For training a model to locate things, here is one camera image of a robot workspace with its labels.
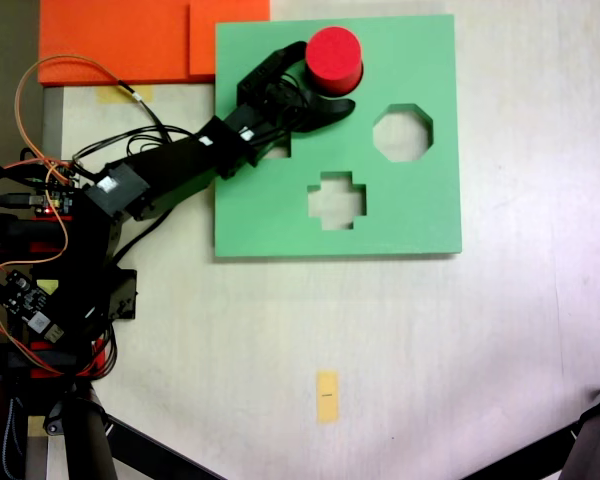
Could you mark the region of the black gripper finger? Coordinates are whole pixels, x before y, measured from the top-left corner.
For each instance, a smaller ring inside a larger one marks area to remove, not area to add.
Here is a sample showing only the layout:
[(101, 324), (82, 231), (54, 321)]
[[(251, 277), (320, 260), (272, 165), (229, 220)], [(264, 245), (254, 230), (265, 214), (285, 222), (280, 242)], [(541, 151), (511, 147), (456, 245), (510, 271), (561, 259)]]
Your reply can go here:
[(353, 113), (355, 101), (348, 98), (328, 99), (314, 92), (302, 92), (295, 108), (287, 130), (309, 133), (344, 120)]
[(237, 105), (263, 102), (269, 87), (305, 58), (306, 48), (306, 41), (297, 41), (271, 53), (237, 84)]

